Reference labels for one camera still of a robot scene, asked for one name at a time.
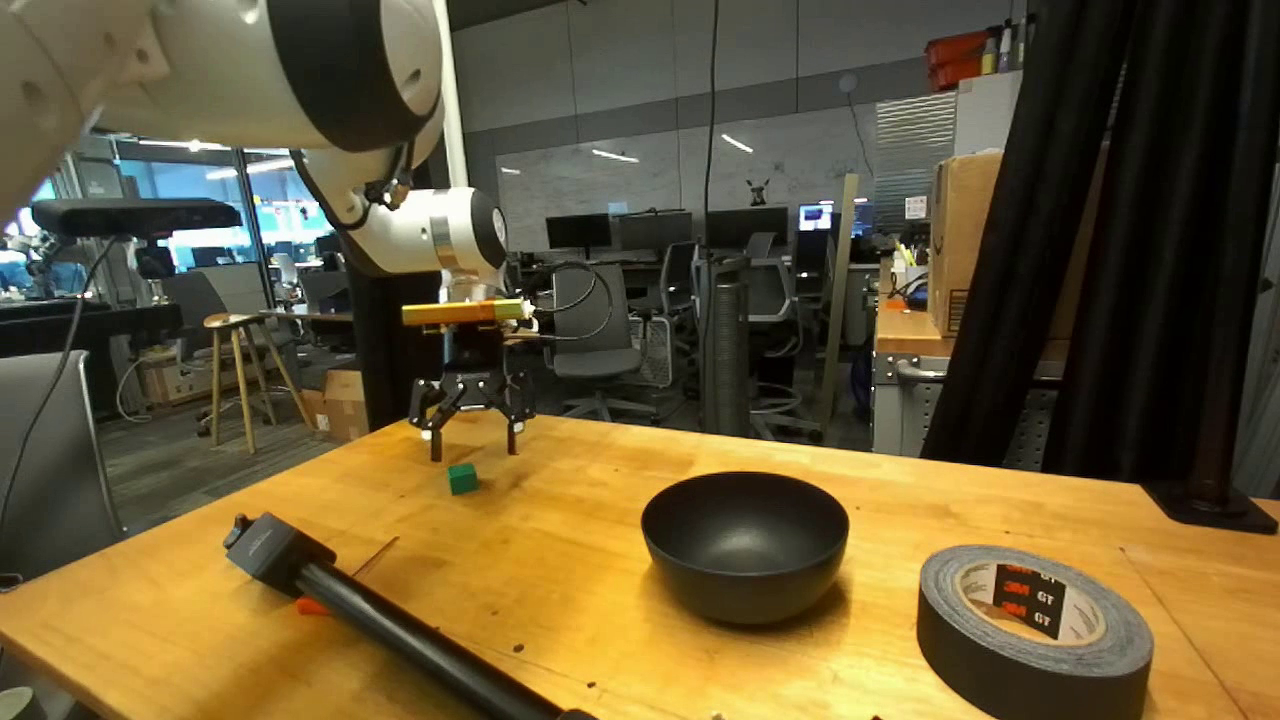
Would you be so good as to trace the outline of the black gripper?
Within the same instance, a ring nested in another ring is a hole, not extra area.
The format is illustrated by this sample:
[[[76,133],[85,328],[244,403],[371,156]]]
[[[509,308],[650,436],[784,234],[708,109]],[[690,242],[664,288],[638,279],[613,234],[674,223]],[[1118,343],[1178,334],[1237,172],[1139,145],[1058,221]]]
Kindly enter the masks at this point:
[[[439,373],[420,375],[407,398],[407,425],[427,441],[427,454],[446,454],[446,427],[460,406],[495,406],[506,452],[515,454],[534,406],[512,379],[506,328],[439,328],[439,339]]]

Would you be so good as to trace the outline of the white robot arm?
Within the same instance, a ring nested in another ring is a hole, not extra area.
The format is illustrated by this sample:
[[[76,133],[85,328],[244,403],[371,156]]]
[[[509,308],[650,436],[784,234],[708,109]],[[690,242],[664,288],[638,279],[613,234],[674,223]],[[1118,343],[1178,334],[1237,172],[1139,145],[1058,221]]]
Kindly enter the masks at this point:
[[[0,215],[91,128],[282,146],[364,265],[439,279],[400,313],[446,334],[407,421],[427,441],[464,406],[530,425],[509,339],[534,308],[502,293],[506,213],[470,180],[414,180],[460,152],[446,0],[0,0]]]

